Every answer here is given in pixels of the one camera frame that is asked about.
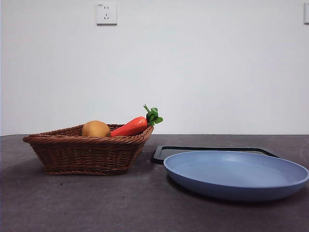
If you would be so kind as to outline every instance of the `power outlet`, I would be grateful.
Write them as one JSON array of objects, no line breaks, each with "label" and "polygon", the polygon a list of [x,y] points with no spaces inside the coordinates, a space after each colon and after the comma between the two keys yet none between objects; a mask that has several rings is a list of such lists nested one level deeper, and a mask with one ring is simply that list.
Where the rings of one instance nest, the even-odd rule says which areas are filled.
[{"label": "power outlet", "polygon": [[97,25],[117,25],[117,3],[100,2],[97,4]]},{"label": "power outlet", "polygon": [[309,2],[305,2],[304,20],[304,23],[309,25]]}]

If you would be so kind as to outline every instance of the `green leaves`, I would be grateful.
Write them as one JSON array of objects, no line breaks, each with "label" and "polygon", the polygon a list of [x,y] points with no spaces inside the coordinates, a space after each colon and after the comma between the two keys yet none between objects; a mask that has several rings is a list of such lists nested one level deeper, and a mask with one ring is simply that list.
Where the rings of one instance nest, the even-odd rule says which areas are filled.
[{"label": "green leaves", "polygon": [[157,108],[151,108],[150,110],[148,109],[148,107],[146,106],[146,104],[144,105],[144,108],[147,110],[147,115],[146,115],[146,119],[148,122],[148,125],[150,126],[154,126],[157,123],[160,123],[163,121],[162,117],[159,117],[158,114],[158,109]]}]

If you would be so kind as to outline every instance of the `tray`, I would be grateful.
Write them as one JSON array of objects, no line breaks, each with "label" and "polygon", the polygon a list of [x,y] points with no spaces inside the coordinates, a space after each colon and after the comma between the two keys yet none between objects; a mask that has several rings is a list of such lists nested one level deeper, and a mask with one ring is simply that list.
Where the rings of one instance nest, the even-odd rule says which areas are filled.
[{"label": "tray", "polygon": [[150,161],[152,163],[163,164],[165,158],[182,152],[188,151],[242,151],[261,155],[277,157],[264,148],[257,147],[197,147],[197,146],[158,146]]}]

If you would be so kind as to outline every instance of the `basket rim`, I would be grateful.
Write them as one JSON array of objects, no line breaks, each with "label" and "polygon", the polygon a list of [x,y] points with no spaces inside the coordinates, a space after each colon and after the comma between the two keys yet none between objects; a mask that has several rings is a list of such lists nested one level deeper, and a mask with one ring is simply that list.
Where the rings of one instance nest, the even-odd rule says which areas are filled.
[{"label": "basket rim", "polygon": [[[122,126],[124,124],[108,124],[108,126]],[[141,134],[134,135],[134,136],[115,136],[115,137],[84,137],[79,135],[50,135],[49,133],[61,133],[65,131],[69,131],[72,129],[76,129],[82,127],[83,124],[78,126],[59,129],[59,130],[52,130],[48,132],[42,133],[35,133],[30,134],[23,138],[24,142],[33,143],[33,142],[44,142],[44,144],[48,143],[85,143],[85,144],[98,144],[98,143],[109,143],[109,144],[140,144],[147,140],[152,131],[154,130],[153,126],[148,126],[146,130],[144,130]]]}]

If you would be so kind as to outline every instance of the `plate rim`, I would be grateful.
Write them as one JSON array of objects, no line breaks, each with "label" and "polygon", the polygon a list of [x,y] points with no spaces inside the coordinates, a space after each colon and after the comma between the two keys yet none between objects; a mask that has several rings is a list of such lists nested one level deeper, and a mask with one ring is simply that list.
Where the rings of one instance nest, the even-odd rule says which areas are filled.
[{"label": "plate rim", "polygon": [[[179,174],[177,173],[176,171],[174,171],[173,169],[171,169],[170,167],[168,167],[168,165],[166,164],[167,160],[174,157],[174,156],[177,156],[179,154],[187,154],[187,153],[210,153],[210,152],[219,152],[219,153],[245,153],[245,154],[249,154],[249,155],[253,155],[253,156],[263,156],[263,157],[266,157],[266,159],[278,159],[278,160],[283,160],[285,162],[289,162],[289,163],[292,163],[293,165],[296,165],[296,166],[299,166],[300,168],[302,168],[306,173],[307,173],[307,176],[300,180],[300,181],[297,181],[297,182],[293,182],[293,183],[290,183],[290,184],[286,184],[286,185],[273,185],[273,186],[236,186],[236,185],[224,185],[224,184],[218,184],[218,183],[213,183],[213,182],[207,182],[207,181],[202,181],[202,180],[197,180],[197,179],[194,179],[194,178],[191,178],[189,176],[186,176],[186,175],[183,175],[183,174]],[[242,152],[242,151],[218,151],[218,150],[211,150],[211,151],[188,151],[188,152],[182,152],[182,153],[177,153],[177,154],[174,154],[174,155],[171,155],[169,157],[166,157],[164,160],[163,160],[163,165],[165,166],[165,168],[170,171],[170,172],[173,172],[179,176],[182,176],[182,177],[185,177],[187,179],[190,179],[190,180],[194,180],[194,181],[198,181],[198,182],[201,182],[201,183],[205,183],[205,184],[211,184],[211,185],[217,185],[217,186],[223,186],[223,187],[231,187],[231,188],[243,188],[243,189],[275,189],[275,188],[284,188],[284,187],[291,187],[291,186],[297,186],[297,185],[300,185],[300,184],[303,184],[305,183],[306,181],[309,180],[309,170],[307,168],[305,168],[304,166],[298,164],[298,163],[295,163],[293,161],[290,161],[290,160],[287,160],[287,159],[282,159],[282,158],[277,158],[277,157],[272,157],[272,156],[266,156],[266,155],[261,155],[261,154],[255,154],[255,153],[250,153],[250,152]]]}]

